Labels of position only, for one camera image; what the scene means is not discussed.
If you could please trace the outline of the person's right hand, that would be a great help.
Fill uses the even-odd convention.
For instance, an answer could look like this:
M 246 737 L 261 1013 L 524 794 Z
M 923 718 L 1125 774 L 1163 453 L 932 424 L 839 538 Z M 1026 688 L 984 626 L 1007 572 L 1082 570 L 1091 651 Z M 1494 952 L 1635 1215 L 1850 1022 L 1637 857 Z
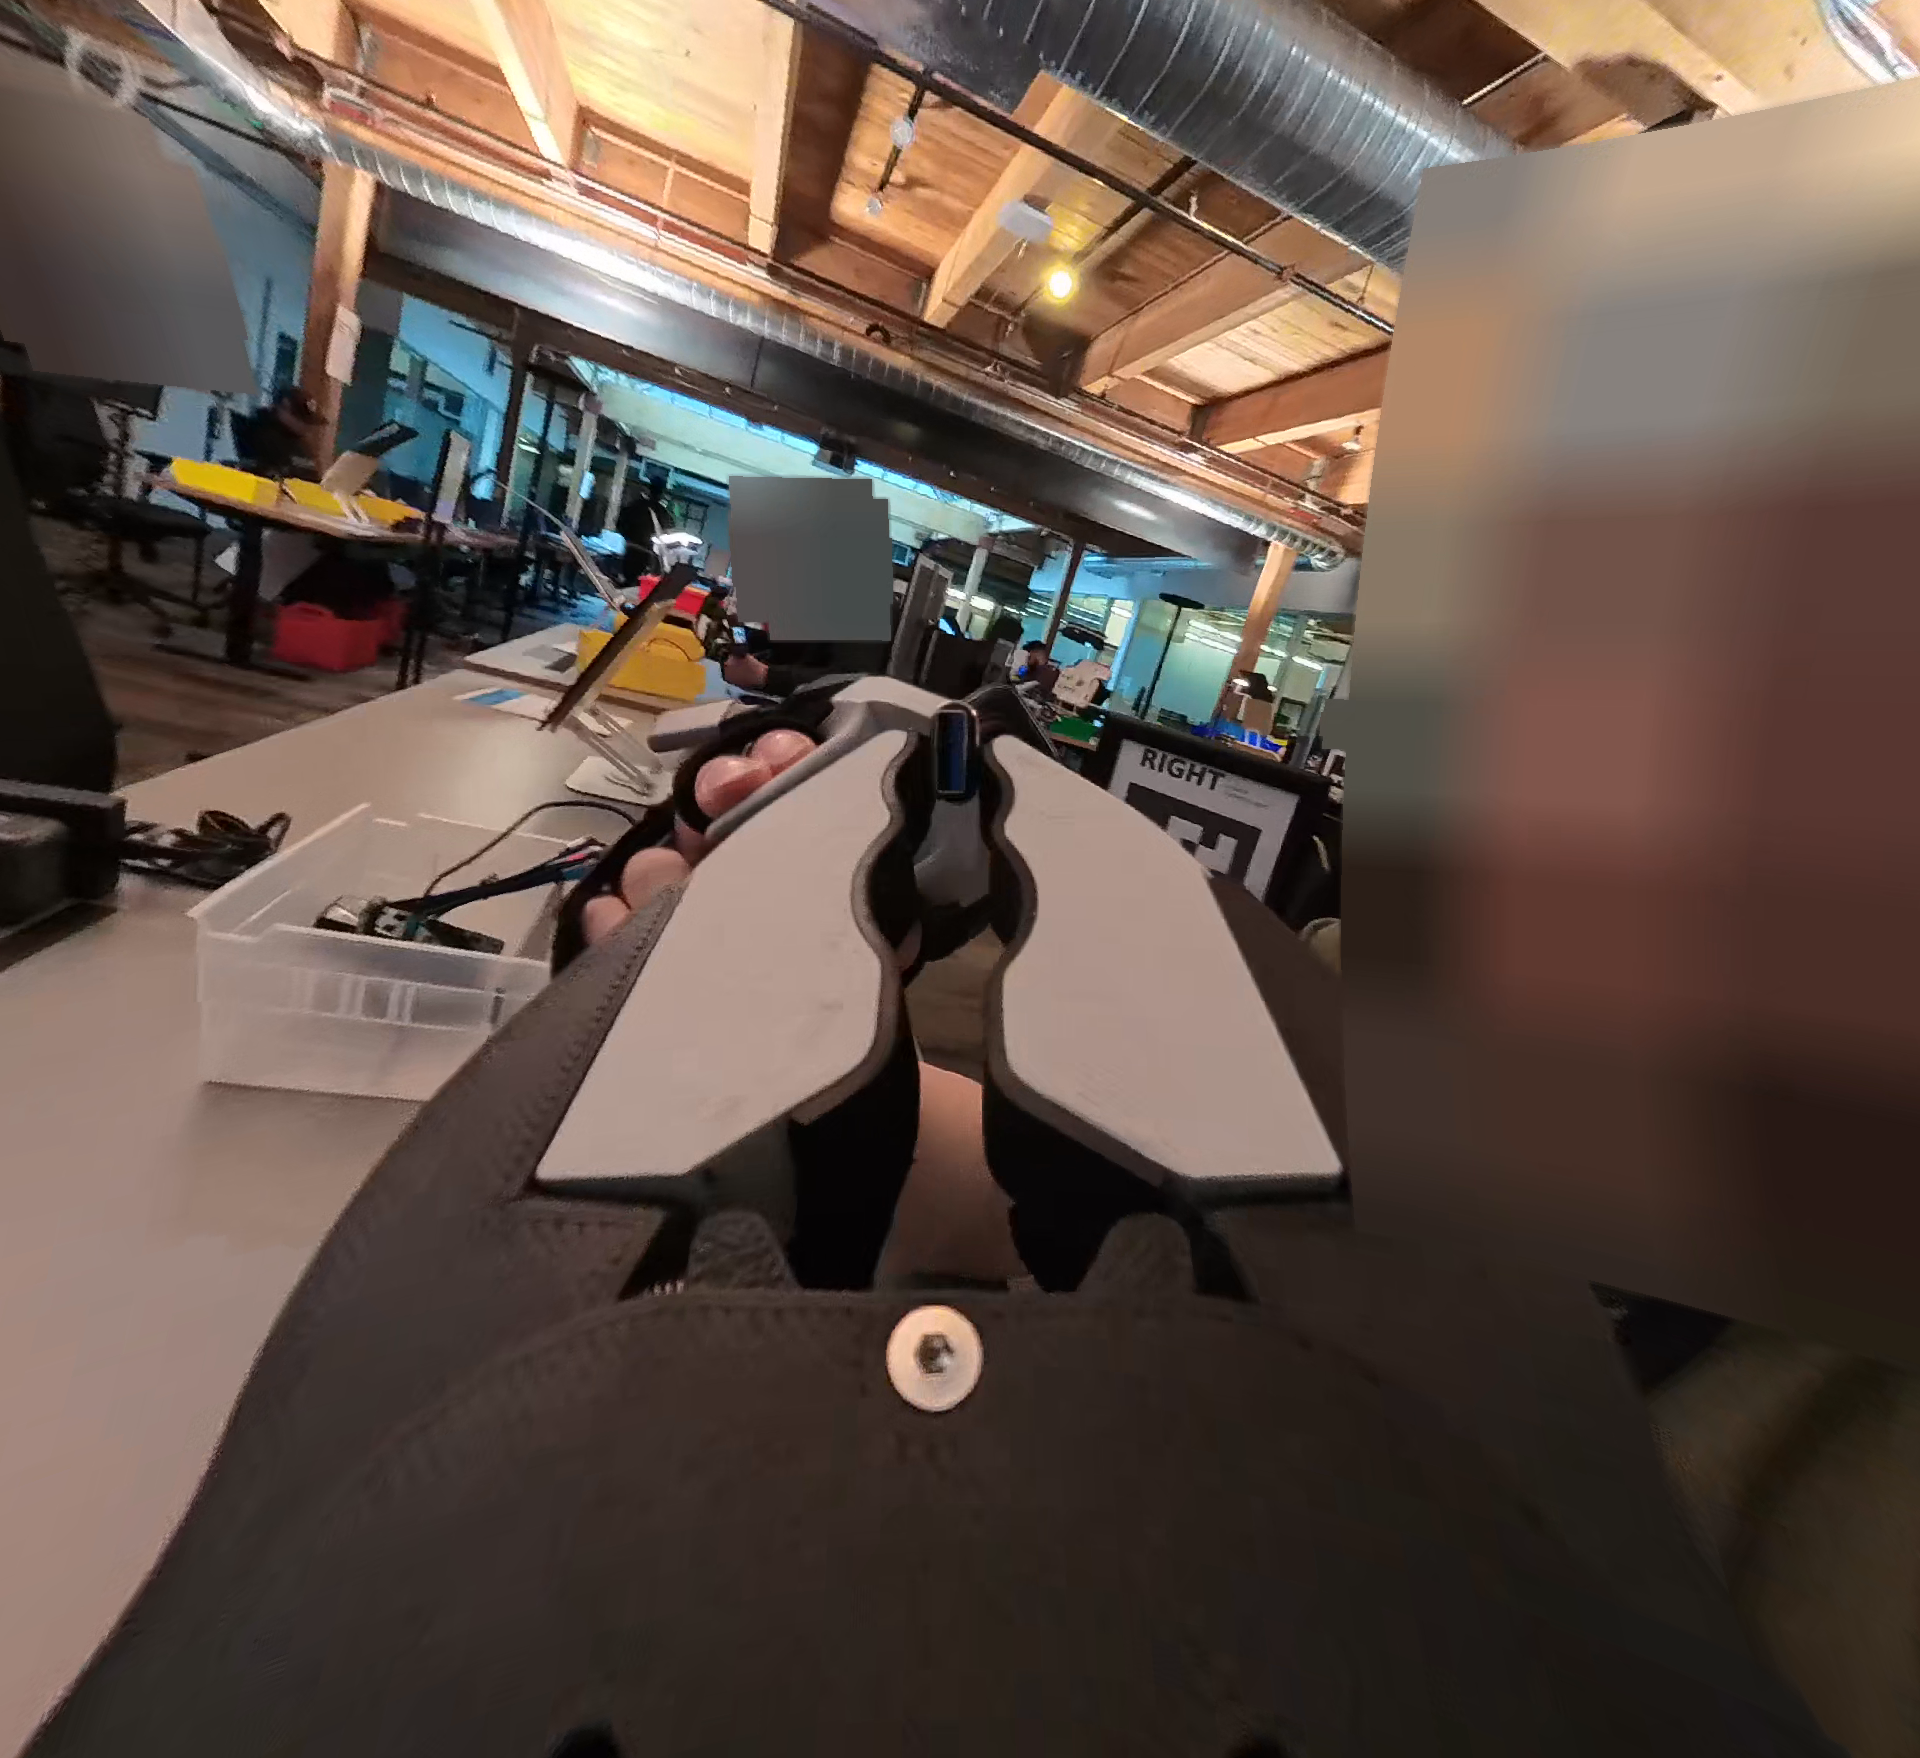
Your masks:
M 817 751 L 812 738 L 796 730 L 774 730 L 752 741 L 741 755 L 715 757 L 700 767 L 693 799 L 709 821 L 718 821 L 770 784 L 779 774 Z M 586 945 L 608 942 L 622 926 L 651 901 L 681 886 L 709 853 L 709 835 L 673 822 L 667 844 L 648 848 L 626 860 L 615 880 L 597 883 L 582 912 Z

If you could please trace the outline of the clear plastic bin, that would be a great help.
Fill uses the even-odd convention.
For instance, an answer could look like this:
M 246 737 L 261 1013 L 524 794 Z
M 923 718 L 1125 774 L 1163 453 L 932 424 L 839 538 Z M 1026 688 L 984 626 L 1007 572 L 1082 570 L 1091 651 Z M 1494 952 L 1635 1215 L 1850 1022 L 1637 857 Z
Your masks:
M 615 818 L 545 812 L 444 883 L 504 876 L 567 846 L 603 846 Z M 429 1099 L 541 997 L 571 883 L 471 907 L 458 923 L 500 956 L 313 930 L 341 895 L 405 900 L 503 827 L 356 807 L 235 877 L 187 912 L 199 1067 L 210 1084 L 353 1099 Z

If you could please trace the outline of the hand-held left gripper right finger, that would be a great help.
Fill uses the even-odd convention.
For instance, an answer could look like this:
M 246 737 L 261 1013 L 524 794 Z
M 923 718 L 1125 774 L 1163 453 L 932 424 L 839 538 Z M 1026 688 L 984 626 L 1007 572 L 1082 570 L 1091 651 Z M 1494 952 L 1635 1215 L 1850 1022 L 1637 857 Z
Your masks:
M 1227 1215 L 1341 1197 L 1329 974 L 1091 780 L 1014 741 L 986 767 L 983 1136 L 1039 1288 L 1077 1290 L 1133 1219 L 1197 1248 Z

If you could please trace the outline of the dark flat board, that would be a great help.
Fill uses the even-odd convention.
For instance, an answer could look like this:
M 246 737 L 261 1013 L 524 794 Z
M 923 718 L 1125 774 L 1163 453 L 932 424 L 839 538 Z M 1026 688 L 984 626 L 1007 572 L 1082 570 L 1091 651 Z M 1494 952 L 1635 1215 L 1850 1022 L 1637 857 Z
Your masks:
M 541 718 L 541 730 L 553 735 L 567 729 L 610 691 L 631 691 L 660 707 L 699 702 L 709 685 L 709 645 L 683 613 L 681 602 L 687 593 L 693 596 L 699 613 L 709 593 L 700 587 L 693 565 L 678 562 L 662 570 Z

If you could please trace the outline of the dark cable light-blue plugs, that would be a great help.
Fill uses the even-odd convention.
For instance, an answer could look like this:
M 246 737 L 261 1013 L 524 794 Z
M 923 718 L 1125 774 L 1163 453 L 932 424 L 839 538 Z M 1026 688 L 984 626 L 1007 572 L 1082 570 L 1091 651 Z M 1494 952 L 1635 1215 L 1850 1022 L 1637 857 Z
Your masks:
M 571 883 L 571 882 L 580 882 L 580 880 L 587 877 L 591 863 L 593 863 L 603 851 L 605 851 L 605 848 L 600 846 L 597 841 L 578 841 L 578 844 L 572 844 L 572 846 L 567 846 L 567 848 L 563 850 L 563 853 L 556 855 L 556 857 L 553 857 L 553 860 L 541 860 L 538 863 L 526 865 L 526 868 L 523 868 L 523 869 L 517 869 L 517 872 L 510 872 L 510 873 L 504 873 L 504 876 L 493 876 L 493 877 L 487 877 L 487 880 L 480 880 L 480 882 L 473 882 L 473 883 L 463 883 L 463 886 L 448 886 L 448 887 L 444 887 L 438 895 L 445 895 L 448 891 L 453 891 L 453 889 L 465 887 L 465 886 L 476 886 L 476 883 L 487 883 L 487 886 L 494 887 L 494 889 L 496 889 L 496 895 L 493 895 L 493 897 L 487 900 L 487 901 L 474 903 L 474 907 L 476 907 L 476 905 L 483 905 L 483 903 L 494 903 L 494 901 L 498 901 L 498 900 L 528 895 L 528 894 L 535 894 L 535 891 L 546 891 L 546 889 L 554 889 L 554 887 L 564 887 L 564 886 Z M 458 923 L 458 915 L 461 915 L 463 912 L 471 910 L 471 907 L 473 907 L 473 905 L 468 905 L 468 907 L 457 912 L 457 913 L 452 915 L 452 922 Z

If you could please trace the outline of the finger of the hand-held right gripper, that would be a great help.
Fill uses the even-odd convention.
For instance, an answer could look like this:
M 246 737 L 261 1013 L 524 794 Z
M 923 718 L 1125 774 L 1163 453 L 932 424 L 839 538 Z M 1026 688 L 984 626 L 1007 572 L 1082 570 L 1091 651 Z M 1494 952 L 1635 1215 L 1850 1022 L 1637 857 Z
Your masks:
M 935 799 L 912 876 L 920 895 L 988 895 L 990 850 L 980 799 Z

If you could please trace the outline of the wooden post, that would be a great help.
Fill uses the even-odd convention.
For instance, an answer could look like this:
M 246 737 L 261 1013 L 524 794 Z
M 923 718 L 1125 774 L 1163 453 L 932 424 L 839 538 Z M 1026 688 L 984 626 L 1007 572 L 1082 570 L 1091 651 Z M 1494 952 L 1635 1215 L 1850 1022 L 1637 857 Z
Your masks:
M 1233 676 L 1247 676 L 1260 669 L 1260 651 L 1267 645 L 1300 556 L 1300 549 L 1287 545 L 1283 538 L 1269 542 L 1257 587 L 1243 617 L 1240 640 L 1231 667 Z
M 317 474 L 335 458 L 344 404 L 353 379 L 362 337 L 357 295 L 375 191 L 375 179 L 366 170 L 341 162 L 322 164 L 299 360 L 300 393 L 310 404 L 308 457 Z

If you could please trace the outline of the black charger block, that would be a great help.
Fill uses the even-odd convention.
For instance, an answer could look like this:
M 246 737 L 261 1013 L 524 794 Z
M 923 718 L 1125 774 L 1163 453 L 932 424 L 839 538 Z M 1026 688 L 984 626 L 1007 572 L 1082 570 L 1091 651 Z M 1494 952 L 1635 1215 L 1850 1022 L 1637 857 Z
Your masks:
M 118 901 L 127 807 L 118 793 L 2 780 L 2 936 Z

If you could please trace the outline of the white laptop stand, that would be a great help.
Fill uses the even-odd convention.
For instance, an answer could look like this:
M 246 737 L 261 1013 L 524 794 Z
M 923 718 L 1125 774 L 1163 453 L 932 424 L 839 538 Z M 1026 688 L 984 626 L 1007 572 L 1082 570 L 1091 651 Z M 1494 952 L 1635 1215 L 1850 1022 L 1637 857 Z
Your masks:
M 622 714 L 582 710 L 563 730 L 587 749 L 587 758 L 564 779 L 564 789 L 583 801 L 649 809 L 665 801 L 673 767 L 649 745 L 649 722 Z

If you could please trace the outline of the person's right forearm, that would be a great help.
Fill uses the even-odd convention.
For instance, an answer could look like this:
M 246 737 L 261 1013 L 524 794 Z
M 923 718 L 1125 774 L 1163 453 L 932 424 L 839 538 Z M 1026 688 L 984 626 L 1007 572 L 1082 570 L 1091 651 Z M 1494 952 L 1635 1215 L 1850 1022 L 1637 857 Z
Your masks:
M 983 1087 L 920 1060 L 914 1158 L 875 1290 L 1035 1290 L 984 1149 Z

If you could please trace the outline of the red bin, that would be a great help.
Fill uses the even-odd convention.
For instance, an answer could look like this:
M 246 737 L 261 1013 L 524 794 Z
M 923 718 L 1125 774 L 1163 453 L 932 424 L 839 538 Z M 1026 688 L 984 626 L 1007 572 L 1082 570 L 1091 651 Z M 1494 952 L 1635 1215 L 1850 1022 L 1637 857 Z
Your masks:
M 268 657 L 300 672 L 353 673 L 397 649 L 404 632 L 397 597 L 337 613 L 319 603 L 280 605 L 272 619 Z

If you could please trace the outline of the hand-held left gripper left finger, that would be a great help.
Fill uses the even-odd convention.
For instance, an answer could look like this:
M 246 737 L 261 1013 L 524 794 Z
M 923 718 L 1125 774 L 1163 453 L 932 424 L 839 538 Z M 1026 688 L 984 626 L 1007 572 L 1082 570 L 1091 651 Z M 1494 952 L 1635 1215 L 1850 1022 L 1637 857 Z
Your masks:
M 783 1224 L 800 1285 L 875 1278 L 917 1138 L 900 945 L 912 737 L 811 755 L 715 821 L 687 882 L 591 961 L 618 985 L 541 1196 Z

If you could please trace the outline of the row of yellow trays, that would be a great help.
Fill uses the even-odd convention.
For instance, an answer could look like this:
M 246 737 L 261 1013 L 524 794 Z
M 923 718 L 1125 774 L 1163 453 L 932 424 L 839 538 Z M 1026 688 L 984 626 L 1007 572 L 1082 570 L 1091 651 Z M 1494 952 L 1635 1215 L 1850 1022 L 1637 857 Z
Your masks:
M 175 458 L 156 484 L 229 517 L 350 540 L 387 540 L 423 531 L 426 518 L 417 509 L 371 492 L 375 474 L 378 458 L 368 451 L 344 451 L 319 481 L 274 478 Z

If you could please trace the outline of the yellow bin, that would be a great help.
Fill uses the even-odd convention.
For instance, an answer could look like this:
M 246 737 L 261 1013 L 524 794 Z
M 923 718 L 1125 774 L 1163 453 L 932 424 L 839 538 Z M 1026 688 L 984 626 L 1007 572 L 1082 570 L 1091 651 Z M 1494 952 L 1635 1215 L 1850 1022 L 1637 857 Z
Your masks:
M 721 700 L 718 672 L 697 624 L 681 615 L 623 619 L 618 629 L 587 629 L 578 640 L 578 684 L 590 700 L 681 708 Z

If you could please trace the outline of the framed fiducial tag sign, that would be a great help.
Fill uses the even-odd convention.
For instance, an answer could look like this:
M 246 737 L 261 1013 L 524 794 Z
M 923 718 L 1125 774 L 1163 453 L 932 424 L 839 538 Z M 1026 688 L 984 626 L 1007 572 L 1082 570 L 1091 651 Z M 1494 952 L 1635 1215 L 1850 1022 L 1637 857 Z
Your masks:
M 1233 741 L 1108 714 L 1091 747 L 1093 784 L 1140 811 L 1214 877 L 1234 882 L 1288 923 L 1320 883 L 1331 782 Z

